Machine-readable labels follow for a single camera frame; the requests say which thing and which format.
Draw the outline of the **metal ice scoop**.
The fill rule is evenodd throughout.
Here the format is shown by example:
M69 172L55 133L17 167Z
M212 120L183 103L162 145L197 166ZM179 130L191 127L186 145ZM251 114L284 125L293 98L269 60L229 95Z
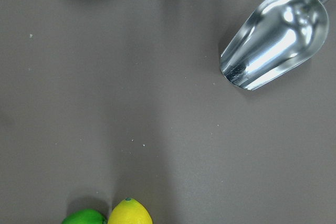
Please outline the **metal ice scoop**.
M220 56L234 86L256 90L315 55L329 32L328 0L264 0Z

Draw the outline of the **yellow lemon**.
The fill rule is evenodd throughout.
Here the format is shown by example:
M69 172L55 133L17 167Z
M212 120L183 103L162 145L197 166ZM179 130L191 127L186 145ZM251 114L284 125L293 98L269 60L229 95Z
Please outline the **yellow lemon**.
M133 198L126 198L114 207L108 223L152 224L153 220L147 209L140 202Z

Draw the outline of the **green lime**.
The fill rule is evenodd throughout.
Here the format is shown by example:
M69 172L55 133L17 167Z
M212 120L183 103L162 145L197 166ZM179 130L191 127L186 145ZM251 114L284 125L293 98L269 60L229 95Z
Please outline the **green lime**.
M107 219L94 209L84 209L70 214L62 224L106 224Z

